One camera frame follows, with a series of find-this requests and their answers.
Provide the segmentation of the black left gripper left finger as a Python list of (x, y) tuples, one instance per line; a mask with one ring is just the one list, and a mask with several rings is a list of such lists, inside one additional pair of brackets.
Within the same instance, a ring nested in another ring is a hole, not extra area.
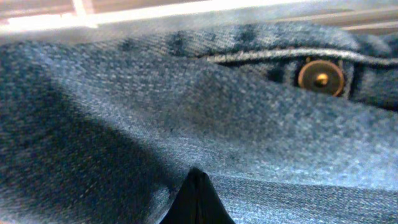
[(160, 224), (195, 224), (199, 191), (199, 170), (193, 168), (186, 176), (169, 211)]

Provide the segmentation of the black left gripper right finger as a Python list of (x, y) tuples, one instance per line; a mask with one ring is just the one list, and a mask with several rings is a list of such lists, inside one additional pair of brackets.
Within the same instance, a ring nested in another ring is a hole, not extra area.
[(197, 179), (197, 223), (234, 224), (209, 176), (204, 172), (201, 172)]

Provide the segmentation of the dark blue jeans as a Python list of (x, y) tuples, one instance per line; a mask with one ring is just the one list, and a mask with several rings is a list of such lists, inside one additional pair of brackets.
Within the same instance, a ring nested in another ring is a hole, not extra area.
[(1, 220), (397, 222), (397, 35), (299, 22), (1, 46)]

